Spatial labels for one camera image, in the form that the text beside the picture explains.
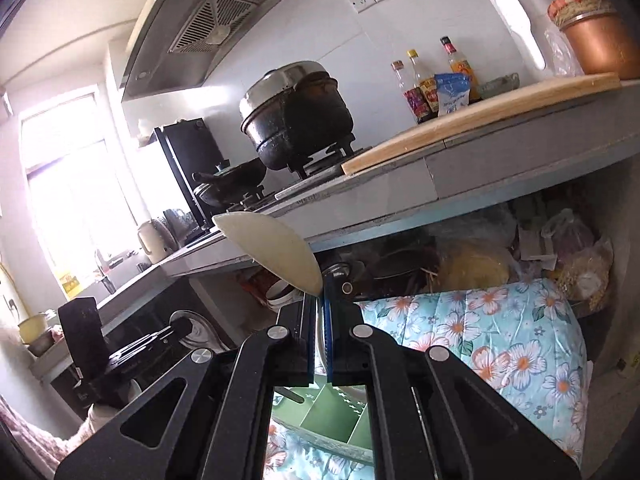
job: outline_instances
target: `blue floral quilted cloth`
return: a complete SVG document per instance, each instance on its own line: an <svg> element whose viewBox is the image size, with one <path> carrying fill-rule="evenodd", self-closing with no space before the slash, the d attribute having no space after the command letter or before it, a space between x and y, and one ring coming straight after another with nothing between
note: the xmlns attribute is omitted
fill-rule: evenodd
<svg viewBox="0 0 640 480"><path fill-rule="evenodd" d="M364 321L398 344L448 347L578 465L586 424L586 349L551 280L360 304ZM368 480L373 468L272 423L265 478Z"/></svg>

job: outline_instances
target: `countertop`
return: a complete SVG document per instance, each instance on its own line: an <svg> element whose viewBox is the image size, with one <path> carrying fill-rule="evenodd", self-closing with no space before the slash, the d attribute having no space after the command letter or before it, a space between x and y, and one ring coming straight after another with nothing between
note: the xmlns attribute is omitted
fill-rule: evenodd
<svg viewBox="0 0 640 480"><path fill-rule="evenodd" d="M264 211L316 252L511 200L640 153L640 85L563 102L435 142ZM251 265L220 232L137 276L99 306L110 332L179 276ZM50 381L71 363L57 343L31 367Z"/></svg>

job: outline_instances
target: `wooden cutting board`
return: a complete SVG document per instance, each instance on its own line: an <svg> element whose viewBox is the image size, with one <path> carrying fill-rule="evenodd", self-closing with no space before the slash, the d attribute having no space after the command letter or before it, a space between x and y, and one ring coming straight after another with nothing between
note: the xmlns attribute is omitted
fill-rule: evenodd
<svg viewBox="0 0 640 480"><path fill-rule="evenodd" d="M344 174L352 175L480 126L620 87L620 79L615 73L548 79L420 124L348 160L342 165L342 169Z"/></svg>

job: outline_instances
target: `sauce bottle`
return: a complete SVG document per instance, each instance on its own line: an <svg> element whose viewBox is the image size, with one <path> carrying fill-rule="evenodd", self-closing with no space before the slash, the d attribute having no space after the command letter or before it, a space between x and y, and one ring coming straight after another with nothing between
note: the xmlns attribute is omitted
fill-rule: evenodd
<svg viewBox="0 0 640 480"><path fill-rule="evenodd" d="M415 121L421 124L424 121L436 117L436 114L429 108L429 104L424 98L424 95L422 95L420 85L415 80L415 77L412 77L407 70L404 69L404 63L400 60L394 61L391 64L391 68L396 71L400 90L409 108L411 108L411 111L414 113Z"/></svg>
<svg viewBox="0 0 640 480"><path fill-rule="evenodd" d="M444 46L444 50L446 50L449 55L449 65L453 72L459 72L468 75L471 78L469 103L475 103L476 101L481 100L482 98L478 93L478 78L476 77L476 74L474 74L471 65L469 65L469 62L466 60L466 56L462 54L462 52L458 52L456 50L448 36L441 37L440 42Z"/></svg>
<svg viewBox="0 0 640 480"><path fill-rule="evenodd" d="M414 50L408 50L407 55L414 65L415 79L420 85L422 95L429 104L429 108L434 114L438 114L438 90L436 88L436 79L433 71L418 58L418 53Z"/></svg>

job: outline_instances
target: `ceiling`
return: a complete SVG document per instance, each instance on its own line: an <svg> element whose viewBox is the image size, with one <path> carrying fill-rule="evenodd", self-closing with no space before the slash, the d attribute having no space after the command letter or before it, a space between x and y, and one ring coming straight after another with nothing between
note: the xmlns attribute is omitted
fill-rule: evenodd
<svg viewBox="0 0 640 480"><path fill-rule="evenodd" d="M29 86L102 62L130 34L146 0L26 0L0 39L0 84Z"/></svg>

